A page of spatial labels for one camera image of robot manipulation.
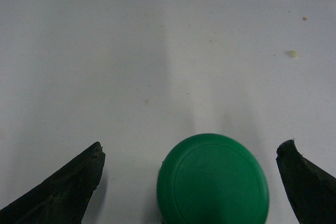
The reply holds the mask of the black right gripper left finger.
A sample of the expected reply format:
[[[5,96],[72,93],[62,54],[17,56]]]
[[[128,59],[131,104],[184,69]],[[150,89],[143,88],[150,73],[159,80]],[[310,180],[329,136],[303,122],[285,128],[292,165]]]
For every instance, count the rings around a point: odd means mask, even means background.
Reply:
[[[1,223],[81,223],[105,163],[93,143],[41,184],[1,209]]]

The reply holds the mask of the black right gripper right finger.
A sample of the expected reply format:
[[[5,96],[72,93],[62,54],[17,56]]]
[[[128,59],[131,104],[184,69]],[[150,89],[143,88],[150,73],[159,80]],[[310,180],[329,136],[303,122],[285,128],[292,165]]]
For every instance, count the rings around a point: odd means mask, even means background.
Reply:
[[[335,223],[335,177],[303,157],[294,140],[279,145],[276,162],[299,223]]]

